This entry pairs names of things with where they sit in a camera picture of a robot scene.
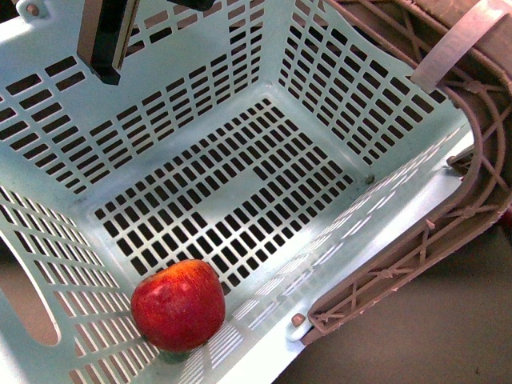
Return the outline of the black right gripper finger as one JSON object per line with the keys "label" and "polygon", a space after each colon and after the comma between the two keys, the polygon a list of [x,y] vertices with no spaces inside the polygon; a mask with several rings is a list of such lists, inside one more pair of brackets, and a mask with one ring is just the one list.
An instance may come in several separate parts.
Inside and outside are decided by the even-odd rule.
{"label": "black right gripper finger", "polygon": [[77,55],[103,83],[117,85],[138,0],[84,2]]}

